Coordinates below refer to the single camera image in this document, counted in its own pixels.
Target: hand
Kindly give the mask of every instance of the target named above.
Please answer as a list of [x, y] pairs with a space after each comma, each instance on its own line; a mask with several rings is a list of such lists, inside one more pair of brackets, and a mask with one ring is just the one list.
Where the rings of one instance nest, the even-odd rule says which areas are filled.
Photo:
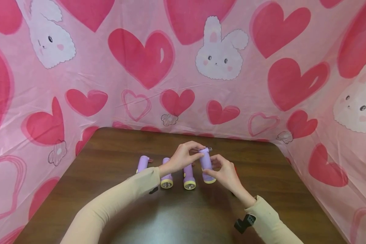
[[192, 164], [195, 160], [203, 157], [203, 154], [198, 153], [198, 150], [201, 149], [205, 149], [205, 146], [195, 141], [180, 144], [170, 160], [166, 164], [159, 166], [160, 178], [177, 172], [178, 170], [182, 170], [187, 165]]
[[221, 185], [237, 196], [245, 208], [252, 207], [256, 203], [256, 199], [241, 184], [235, 165], [219, 154], [211, 156], [210, 159], [213, 168], [221, 169], [219, 171], [204, 169], [203, 172], [214, 177]]

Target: pink fabric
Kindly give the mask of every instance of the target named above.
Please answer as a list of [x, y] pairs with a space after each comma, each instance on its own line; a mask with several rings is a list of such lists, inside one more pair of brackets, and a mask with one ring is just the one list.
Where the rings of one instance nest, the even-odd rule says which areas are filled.
[[111, 126], [270, 141], [366, 243], [366, 0], [1, 0], [0, 243]]

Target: flower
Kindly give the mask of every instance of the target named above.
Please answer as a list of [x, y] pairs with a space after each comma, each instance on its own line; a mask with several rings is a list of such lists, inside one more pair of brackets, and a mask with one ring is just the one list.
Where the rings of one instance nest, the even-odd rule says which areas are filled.
[[66, 142], [59, 140], [57, 141], [57, 144], [54, 145], [54, 149], [50, 152], [47, 161], [49, 162], [49, 164], [54, 164], [55, 166], [58, 166], [67, 152], [68, 150], [66, 149]]
[[293, 135], [290, 131], [283, 131], [278, 135], [277, 140], [289, 144], [289, 142], [293, 141]]
[[176, 121], [178, 121], [178, 117], [176, 115], [162, 115], [161, 120], [163, 121], [164, 126], [169, 126], [172, 124], [176, 124]]

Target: beige sleeve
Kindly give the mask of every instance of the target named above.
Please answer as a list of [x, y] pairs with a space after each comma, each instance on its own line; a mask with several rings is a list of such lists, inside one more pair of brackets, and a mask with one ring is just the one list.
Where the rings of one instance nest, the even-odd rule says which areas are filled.
[[110, 218], [159, 184], [159, 169], [151, 167], [105, 191], [77, 213], [61, 244], [98, 244]]
[[278, 213], [263, 198], [257, 196], [254, 206], [245, 209], [256, 217], [253, 228], [265, 244], [303, 244], [303, 242], [280, 220]]

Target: person's left hand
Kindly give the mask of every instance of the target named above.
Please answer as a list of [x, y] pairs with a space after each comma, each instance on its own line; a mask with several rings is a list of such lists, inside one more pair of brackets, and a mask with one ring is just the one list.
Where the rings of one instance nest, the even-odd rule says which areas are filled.
[[[195, 160], [203, 157], [203, 154], [198, 153], [198, 150], [201, 149], [205, 149], [205, 146], [195, 141], [180, 144], [170, 160], [166, 164], [159, 166], [160, 178], [177, 172], [178, 170], [182, 170], [187, 165], [192, 164]], [[190, 155], [189, 151], [196, 153], [194, 155]]]

